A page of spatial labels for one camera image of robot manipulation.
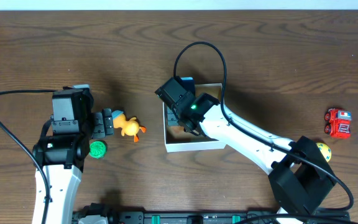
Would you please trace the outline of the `red toy truck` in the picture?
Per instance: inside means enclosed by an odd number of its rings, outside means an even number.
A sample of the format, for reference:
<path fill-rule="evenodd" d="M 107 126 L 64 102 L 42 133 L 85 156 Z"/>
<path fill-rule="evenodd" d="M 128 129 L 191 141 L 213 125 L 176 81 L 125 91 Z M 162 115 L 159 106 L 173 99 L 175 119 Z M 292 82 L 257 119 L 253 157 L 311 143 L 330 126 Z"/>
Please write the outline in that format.
<path fill-rule="evenodd" d="M 330 108 L 324 115 L 324 132 L 332 138 L 348 139 L 351 136 L 352 115 L 350 111 Z"/>

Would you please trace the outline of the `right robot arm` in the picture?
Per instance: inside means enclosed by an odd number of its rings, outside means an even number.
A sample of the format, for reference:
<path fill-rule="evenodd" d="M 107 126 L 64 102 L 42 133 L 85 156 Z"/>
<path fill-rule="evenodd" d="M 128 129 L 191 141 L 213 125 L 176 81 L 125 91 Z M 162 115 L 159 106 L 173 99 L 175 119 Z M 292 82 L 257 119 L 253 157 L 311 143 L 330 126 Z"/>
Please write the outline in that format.
<path fill-rule="evenodd" d="M 218 140 L 258 165 L 267 174 L 282 211 L 314 215 L 336 185 L 313 140 L 302 136 L 292 141 L 271 134 L 232 113 L 216 97 L 195 96 L 178 78 L 169 79 L 155 94 L 186 131 Z"/>

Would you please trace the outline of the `white cardboard box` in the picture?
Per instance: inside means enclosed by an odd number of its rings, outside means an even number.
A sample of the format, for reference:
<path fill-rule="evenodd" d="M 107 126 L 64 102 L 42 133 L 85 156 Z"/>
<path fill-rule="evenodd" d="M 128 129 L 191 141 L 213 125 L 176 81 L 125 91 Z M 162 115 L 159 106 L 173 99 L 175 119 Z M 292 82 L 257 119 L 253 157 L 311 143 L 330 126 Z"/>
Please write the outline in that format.
<path fill-rule="evenodd" d="M 167 82 L 156 91 L 157 96 L 163 101 L 164 144 L 167 152 L 224 149 L 226 144 L 221 141 L 211 139 L 202 134 L 195 136 L 185 132 L 184 127 L 177 123 L 177 117 L 170 109 L 170 105 L 180 99 L 180 95 L 185 94 L 187 91 L 191 91 L 194 96 L 207 93 L 215 98 L 220 98 L 221 88 L 220 83 L 194 85 L 190 80 L 187 89 L 179 84 Z"/>

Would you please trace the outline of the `orange duck toy blue cap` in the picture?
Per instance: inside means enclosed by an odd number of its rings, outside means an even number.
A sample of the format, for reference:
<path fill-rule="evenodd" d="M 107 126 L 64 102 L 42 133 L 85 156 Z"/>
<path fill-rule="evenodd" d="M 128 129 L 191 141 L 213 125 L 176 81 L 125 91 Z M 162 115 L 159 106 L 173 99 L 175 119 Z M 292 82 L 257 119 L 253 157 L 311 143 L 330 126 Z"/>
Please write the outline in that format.
<path fill-rule="evenodd" d="M 112 124 L 114 129 L 121 128 L 121 136 L 133 136 L 134 142 L 139 141 L 139 131 L 145 133 L 147 130 L 145 126 L 141 126 L 139 124 L 135 116 L 127 119 L 124 112 L 121 110 L 115 110 L 112 112 Z"/>

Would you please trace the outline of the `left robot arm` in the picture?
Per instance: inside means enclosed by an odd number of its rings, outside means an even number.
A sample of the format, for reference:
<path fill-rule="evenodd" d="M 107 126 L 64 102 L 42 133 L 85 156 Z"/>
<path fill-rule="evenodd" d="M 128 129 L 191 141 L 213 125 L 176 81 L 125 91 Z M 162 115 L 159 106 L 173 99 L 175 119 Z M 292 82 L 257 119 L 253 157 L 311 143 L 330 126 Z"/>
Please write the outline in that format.
<path fill-rule="evenodd" d="M 53 114 L 33 147 L 36 199 L 33 223 L 112 223 L 116 216 L 107 207 L 92 203 L 74 212 L 90 140 L 114 132 L 111 109 L 92 112 L 88 85 L 65 87 L 52 95 Z"/>

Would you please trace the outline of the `brown plush bear toy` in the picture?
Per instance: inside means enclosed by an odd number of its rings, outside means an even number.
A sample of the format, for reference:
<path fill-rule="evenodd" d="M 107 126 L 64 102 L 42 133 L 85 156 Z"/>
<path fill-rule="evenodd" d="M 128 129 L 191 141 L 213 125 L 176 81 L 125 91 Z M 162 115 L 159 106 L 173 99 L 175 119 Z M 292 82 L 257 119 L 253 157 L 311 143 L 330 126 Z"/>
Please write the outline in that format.
<path fill-rule="evenodd" d="M 182 126 L 167 126 L 167 142 L 189 142 L 195 138 L 195 135 L 185 132 Z"/>

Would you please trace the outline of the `green round toy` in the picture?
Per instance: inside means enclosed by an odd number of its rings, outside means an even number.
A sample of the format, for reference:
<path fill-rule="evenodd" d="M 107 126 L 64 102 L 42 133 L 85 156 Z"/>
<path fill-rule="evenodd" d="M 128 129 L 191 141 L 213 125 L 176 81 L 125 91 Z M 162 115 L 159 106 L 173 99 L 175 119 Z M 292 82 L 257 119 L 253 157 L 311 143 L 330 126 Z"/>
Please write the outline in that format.
<path fill-rule="evenodd" d="M 89 145 L 89 155 L 95 159 L 101 159 L 107 152 L 107 145 L 104 141 L 93 141 Z"/>

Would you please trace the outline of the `yellow ball with letters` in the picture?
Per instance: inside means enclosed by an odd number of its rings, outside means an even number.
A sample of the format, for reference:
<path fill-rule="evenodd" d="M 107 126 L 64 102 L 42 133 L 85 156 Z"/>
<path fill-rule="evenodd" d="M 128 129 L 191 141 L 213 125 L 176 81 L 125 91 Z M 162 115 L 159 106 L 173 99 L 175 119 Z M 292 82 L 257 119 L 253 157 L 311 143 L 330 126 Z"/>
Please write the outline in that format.
<path fill-rule="evenodd" d="M 326 162 L 329 162 L 332 158 L 331 148 L 323 142 L 317 142 L 316 145 L 317 145 L 318 149 L 320 150 L 320 153 L 325 158 Z"/>

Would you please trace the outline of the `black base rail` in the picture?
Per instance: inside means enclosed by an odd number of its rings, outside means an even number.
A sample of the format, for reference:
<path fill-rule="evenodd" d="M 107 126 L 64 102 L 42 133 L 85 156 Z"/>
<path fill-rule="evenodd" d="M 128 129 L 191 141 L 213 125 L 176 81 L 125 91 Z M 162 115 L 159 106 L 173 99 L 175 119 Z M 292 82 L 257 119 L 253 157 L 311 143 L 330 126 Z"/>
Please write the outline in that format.
<path fill-rule="evenodd" d="M 146 212 L 116 211 L 107 205 L 92 203 L 72 216 L 72 224 L 215 224 L 215 223 L 300 223 L 295 218 L 278 218 L 270 210 L 249 210 L 240 212 Z"/>

